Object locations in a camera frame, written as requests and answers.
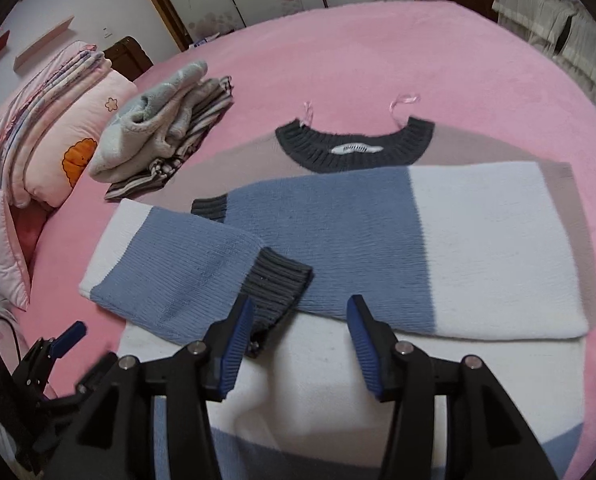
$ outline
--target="screw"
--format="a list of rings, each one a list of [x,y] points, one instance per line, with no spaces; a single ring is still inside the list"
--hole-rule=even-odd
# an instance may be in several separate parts
[[[414,351],[414,345],[409,341],[398,341],[393,347],[400,355],[411,354]]]
[[[129,368],[136,366],[137,362],[138,359],[136,359],[133,355],[126,355],[118,360],[118,366],[120,366],[123,370],[129,370]]]
[[[193,343],[189,343],[187,345],[187,350],[191,352],[191,355],[200,355],[206,352],[207,345],[202,341],[194,341]]]
[[[467,368],[471,368],[472,370],[476,370],[482,366],[482,359],[476,355],[468,355],[464,359],[464,364]]]

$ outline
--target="dark gray ribbed cuff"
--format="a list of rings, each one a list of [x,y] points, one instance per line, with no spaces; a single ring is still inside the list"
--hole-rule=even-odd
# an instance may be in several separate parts
[[[240,288],[256,305],[249,356],[255,357],[263,349],[270,330],[296,306],[311,280],[311,267],[269,247],[260,250]]]
[[[191,214],[224,223],[227,212],[227,194],[214,198],[197,198],[191,204]]]

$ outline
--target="white label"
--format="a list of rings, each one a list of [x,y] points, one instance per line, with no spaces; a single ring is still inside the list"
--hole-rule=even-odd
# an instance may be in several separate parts
[[[364,142],[350,142],[348,144],[341,144],[334,146],[329,150],[329,153],[334,155],[347,155],[347,153],[378,153],[382,152],[384,148],[382,146],[370,146]]]

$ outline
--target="dark gray ribbed collar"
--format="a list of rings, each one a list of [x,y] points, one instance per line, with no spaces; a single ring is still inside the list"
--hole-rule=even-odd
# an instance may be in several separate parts
[[[403,129],[380,137],[326,134],[296,119],[278,128],[276,138],[284,152],[307,170],[335,173],[413,164],[433,133],[434,123],[415,117]]]

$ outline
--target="pink blanket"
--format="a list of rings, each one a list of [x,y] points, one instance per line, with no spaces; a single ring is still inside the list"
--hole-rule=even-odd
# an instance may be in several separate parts
[[[233,77],[235,104],[188,164],[302,116],[305,101],[312,102],[319,130],[391,132],[390,102],[417,93],[419,102],[395,113],[570,162],[596,253],[596,109],[556,65],[469,10],[447,2],[396,2],[305,12],[179,54],[136,84],[145,90],[194,59],[206,59],[209,76]],[[75,319],[89,327],[54,369],[58,394],[72,392],[103,350],[115,350],[124,328],[124,320],[78,295],[115,208],[102,200],[106,189],[84,174],[47,222],[36,249],[31,306],[20,315],[29,341],[56,336]],[[579,479],[595,457],[596,329],[587,339],[584,430],[566,478]]]

